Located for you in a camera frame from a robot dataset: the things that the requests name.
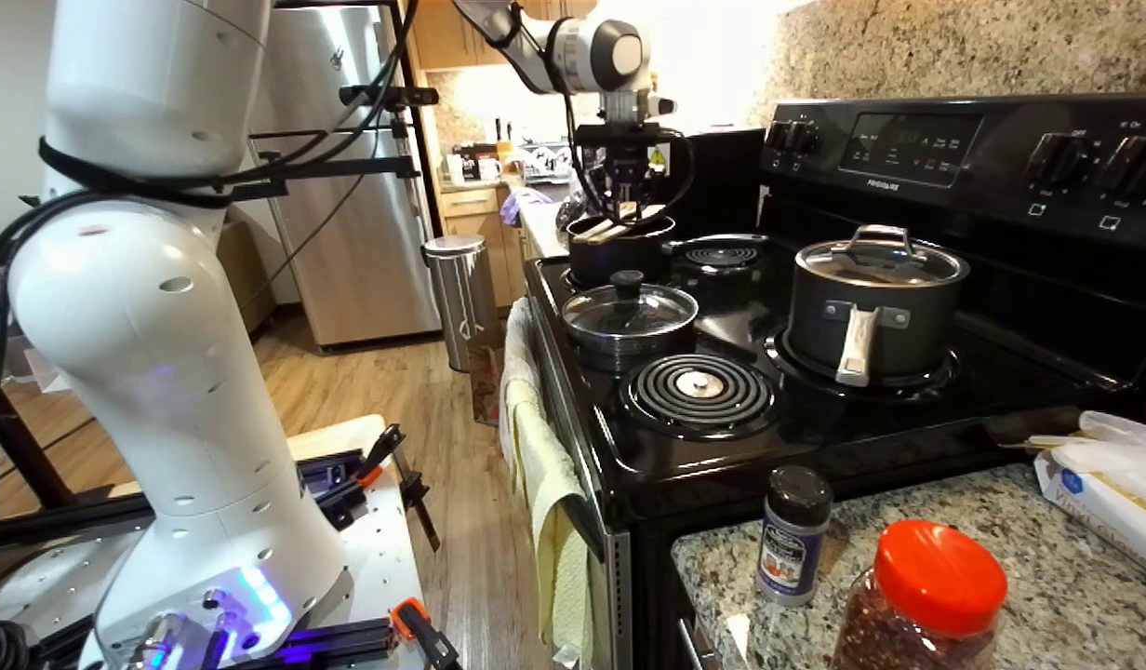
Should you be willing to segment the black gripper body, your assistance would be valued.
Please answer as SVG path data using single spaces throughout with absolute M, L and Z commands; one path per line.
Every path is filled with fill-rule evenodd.
M 657 121 L 580 121 L 574 155 L 590 198 L 651 198 L 664 183 L 673 141 L 678 134 Z

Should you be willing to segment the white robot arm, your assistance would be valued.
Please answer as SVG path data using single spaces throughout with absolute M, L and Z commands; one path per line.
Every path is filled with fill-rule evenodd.
M 47 183 L 8 297 L 153 510 L 83 646 L 99 670 L 269 660 L 344 579 L 214 258 L 269 19 L 271 0 L 57 0 Z

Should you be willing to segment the robot base mounting table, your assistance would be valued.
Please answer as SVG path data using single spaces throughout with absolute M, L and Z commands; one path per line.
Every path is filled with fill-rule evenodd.
M 399 430 L 143 452 L 153 521 L 92 521 L 0 573 L 29 670 L 462 670 L 421 608 Z

